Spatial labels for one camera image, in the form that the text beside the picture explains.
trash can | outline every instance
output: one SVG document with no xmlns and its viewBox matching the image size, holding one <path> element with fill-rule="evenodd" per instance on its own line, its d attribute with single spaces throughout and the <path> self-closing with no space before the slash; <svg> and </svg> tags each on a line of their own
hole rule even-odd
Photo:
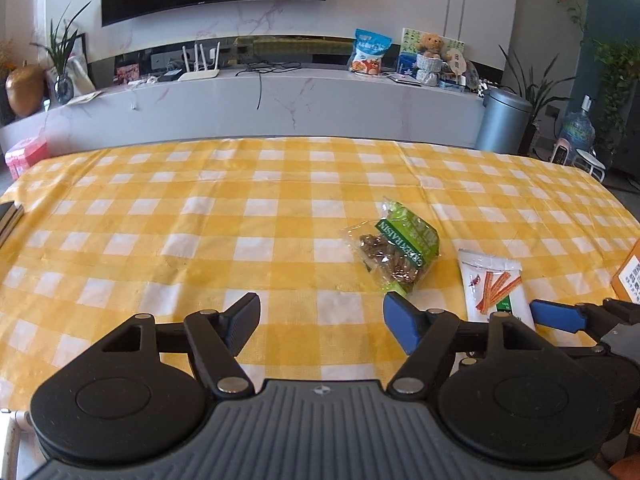
<svg viewBox="0 0 640 480">
<path fill-rule="evenodd" d="M 476 150 L 516 155 L 533 106 L 526 99 L 498 88 L 484 92 L 484 106 Z"/>
</svg>

tablecloth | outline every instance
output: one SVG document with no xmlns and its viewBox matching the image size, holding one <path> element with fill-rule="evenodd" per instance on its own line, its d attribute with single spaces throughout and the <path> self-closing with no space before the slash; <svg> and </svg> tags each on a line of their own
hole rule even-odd
<svg viewBox="0 0 640 480">
<path fill-rule="evenodd" d="M 385 197 L 442 240 L 412 301 L 463 319 L 457 248 L 521 261 L 529 300 L 597 302 L 640 235 L 580 170 L 428 144 L 225 139 L 53 158 L 3 197 L 27 212 L 0 250 L 0 405 L 26 408 L 134 313 L 173 322 L 246 291 L 262 314 L 238 359 L 258 387 L 264 377 L 386 384 L 404 354 L 340 234 L 379 218 Z"/>
</svg>

green label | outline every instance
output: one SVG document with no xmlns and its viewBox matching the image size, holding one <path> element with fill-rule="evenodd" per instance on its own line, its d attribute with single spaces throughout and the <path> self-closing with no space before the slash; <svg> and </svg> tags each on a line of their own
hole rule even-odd
<svg viewBox="0 0 640 480">
<path fill-rule="evenodd" d="M 395 246 L 397 246 L 407 257 L 420 269 L 424 265 L 422 255 L 412 243 L 407 240 L 392 224 L 386 219 L 382 219 L 376 224 L 376 229 L 380 231 Z"/>
<path fill-rule="evenodd" d="M 500 300 L 495 307 L 498 309 L 498 312 L 508 312 L 511 314 L 511 300 L 508 296 L 503 300 Z"/>
</svg>

pink plastic container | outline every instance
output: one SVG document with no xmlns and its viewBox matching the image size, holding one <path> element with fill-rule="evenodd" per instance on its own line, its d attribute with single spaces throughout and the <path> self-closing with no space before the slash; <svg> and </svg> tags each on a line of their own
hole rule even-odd
<svg viewBox="0 0 640 480">
<path fill-rule="evenodd" d="M 18 142 L 4 156 L 4 161 L 14 180 L 44 158 L 49 158 L 47 139 L 29 137 Z"/>
</svg>

teddy bear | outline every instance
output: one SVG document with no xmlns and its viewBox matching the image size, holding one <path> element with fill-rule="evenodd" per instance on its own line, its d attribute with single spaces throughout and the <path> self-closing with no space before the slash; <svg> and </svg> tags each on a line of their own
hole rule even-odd
<svg viewBox="0 0 640 480">
<path fill-rule="evenodd" d="M 440 51 L 444 47 L 444 40 L 437 34 L 423 34 L 418 43 L 418 52 L 426 57 L 440 59 Z"/>
</svg>

